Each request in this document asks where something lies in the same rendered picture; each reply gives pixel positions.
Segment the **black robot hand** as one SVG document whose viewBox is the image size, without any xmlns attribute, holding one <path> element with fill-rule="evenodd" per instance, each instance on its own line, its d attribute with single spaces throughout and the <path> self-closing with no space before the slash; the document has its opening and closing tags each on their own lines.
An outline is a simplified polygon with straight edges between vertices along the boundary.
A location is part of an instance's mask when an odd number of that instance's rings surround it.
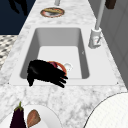
<svg viewBox="0 0 128 128">
<path fill-rule="evenodd" d="M 22 8 L 24 16 L 28 15 L 26 0 L 8 0 L 8 1 L 9 1 L 11 9 L 14 10 L 16 13 L 18 13 L 18 14 L 20 13 L 19 10 L 16 8 L 16 5 L 15 5 L 16 3 L 18 3 Z"/>
<path fill-rule="evenodd" d="M 55 68 L 49 62 L 43 60 L 33 60 L 27 69 L 27 81 L 32 86 L 34 80 L 50 82 L 64 88 L 67 76 L 64 71 Z"/>
</svg>

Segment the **red round thing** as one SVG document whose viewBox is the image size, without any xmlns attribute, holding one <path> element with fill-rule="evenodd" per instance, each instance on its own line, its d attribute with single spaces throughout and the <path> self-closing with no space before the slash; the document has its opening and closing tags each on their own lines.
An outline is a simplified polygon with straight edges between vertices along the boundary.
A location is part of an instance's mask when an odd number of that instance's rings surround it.
<svg viewBox="0 0 128 128">
<path fill-rule="evenodd" d="M 60 67 L 63 70 L 63 72 L 66 73 L 65 67 L 61 63 L 58 63 L 58 62 L 55 62 L 55 61 L 47 61 L 47 62 L 52 64 L 55 68 Z"/>
</svg>

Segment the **brown rimmed plate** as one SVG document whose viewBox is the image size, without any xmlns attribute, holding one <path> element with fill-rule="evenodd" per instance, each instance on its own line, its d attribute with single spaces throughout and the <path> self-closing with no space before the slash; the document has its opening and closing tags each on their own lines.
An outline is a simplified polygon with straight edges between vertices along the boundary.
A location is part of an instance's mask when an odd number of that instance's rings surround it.
<svg viewBox="0 0 128 128">
<path fill-rule="evenodd" d="M 62 14 L 46 12 L 46 11 L 45 11 L 46 9 L 55 9 L 55 10 L 59 9 L 59 10 L 62 11 Z M 60 16 L 62 16 L 64 13 L 65 13 L 65 11 L 64 11 L 63 9 L 61 9 L 61 8 L 55 8 L 55 7 L 45 8 L 45 9 L 43 9 L 43 10 L 40 12 L 40 14 L 41 14 L 42 16 L 44 16 L 44 17 L 49 17 L 49 18 L 60 17 Z"/>
</svg>

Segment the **light grey sink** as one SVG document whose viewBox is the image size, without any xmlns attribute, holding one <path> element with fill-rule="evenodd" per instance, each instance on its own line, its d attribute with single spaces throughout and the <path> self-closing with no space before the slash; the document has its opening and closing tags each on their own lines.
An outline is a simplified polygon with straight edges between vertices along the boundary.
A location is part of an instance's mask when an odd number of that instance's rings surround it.
<svg viewBox="0 0 128 128">
<path fill-rule="evenodd" d="M 37 27 L 30 31 L 10 77 L 12 85 L 27 85 L 31 60 L 55 61 L 67 69 L 68 85 L 88 85 L 89 67 L 78 27 Z"/>
</svg>

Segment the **red and yellow food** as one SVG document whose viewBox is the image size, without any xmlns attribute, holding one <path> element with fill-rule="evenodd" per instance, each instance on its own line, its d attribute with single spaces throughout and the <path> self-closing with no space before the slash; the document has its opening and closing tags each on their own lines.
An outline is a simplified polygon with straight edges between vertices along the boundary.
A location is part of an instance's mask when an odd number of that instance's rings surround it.
<svg viewBox="0 0 128 128">
<path fill-rule="evenodd" d="M 57 10 L 55 10 L 55 9 L 46 9 L 45 11 L 46 11 L 46 12 L 50 12 L 50 13 L 62 14 L 62 11 L 59 10 L 59 9 L 57 9 Z"/>
</svg>

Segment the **grey upright thing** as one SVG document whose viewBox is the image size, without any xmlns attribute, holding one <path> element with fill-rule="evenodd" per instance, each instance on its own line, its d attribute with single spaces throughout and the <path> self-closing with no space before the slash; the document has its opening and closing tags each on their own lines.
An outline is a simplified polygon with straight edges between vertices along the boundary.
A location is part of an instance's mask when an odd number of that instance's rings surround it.
<svg viewBox="0 0 128 128">
<path fill-rule="evenodd" d="M 55 0 L 55 3 L 54 3 L 56 6 L 59 6 L 60 5 L 60 0 Z"/>
</svg>

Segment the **white plate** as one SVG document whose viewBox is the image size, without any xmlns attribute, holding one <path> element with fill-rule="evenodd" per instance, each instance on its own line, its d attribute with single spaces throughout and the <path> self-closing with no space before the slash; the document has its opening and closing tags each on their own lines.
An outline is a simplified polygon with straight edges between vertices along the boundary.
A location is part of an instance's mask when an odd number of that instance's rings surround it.
<svg viewBox="0 0 128 128">
<path fill-rule="evenodd" d="M 62 124 L 58 116 L 48 107 L 42 105 L 26 105 L 24 106 L 24 120 L 27 120 L 27 116 L 31 110 L 37 110 L 41 121 L 31 128 L 62 128 Z M 10 113 L 1 123 L 0 128 L 10 128 L 11 119 L 13 114 Z"/>
</svg>

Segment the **dark purple eggplant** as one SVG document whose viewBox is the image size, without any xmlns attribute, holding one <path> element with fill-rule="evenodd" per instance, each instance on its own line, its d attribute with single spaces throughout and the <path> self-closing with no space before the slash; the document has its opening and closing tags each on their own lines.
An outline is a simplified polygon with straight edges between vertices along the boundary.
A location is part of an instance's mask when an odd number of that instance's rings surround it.
<svg viewBox="0 0 128 128">
<path fill-rule="evenodd" d="M 24 108 L 21 105 L 14 109 L 9 128 L 27 128 L 24 120 Z"/>
</svg>

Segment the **white tap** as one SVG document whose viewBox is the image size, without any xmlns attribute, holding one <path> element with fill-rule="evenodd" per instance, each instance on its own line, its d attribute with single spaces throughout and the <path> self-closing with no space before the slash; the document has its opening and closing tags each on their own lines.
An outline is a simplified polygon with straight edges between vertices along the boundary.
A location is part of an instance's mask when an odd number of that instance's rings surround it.
<svg viewBox="0 0 128 128">
<path fill-rule="evenodd" d="M 100 23 L 101 23 L 101 20 L 102 20 L 105 1 L 106 0 L 101 0 L 101 2 L 100 2 L 96 24 L 95 24 L 95 27 L 91 29 L 90 39 L 89 39 L 89 44 L 88 44 L 88 46 L 91 49 L 95 49 L 95 48 L 101 46 L 100 40 L 101 40 L 102 29 L 100 28 Z"/>
</svg>

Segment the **large white round thing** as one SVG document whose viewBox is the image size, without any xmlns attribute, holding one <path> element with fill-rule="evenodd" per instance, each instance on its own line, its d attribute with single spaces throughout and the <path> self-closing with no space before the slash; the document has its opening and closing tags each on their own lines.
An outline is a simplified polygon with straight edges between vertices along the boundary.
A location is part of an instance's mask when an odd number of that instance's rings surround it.
<svg viewBox="0 0 128 128">
<path fill-rule="evenodd" d="M 128 128 L 128 93 L 101 102 L 89 116 L 85 128 Z"/>
</svg>

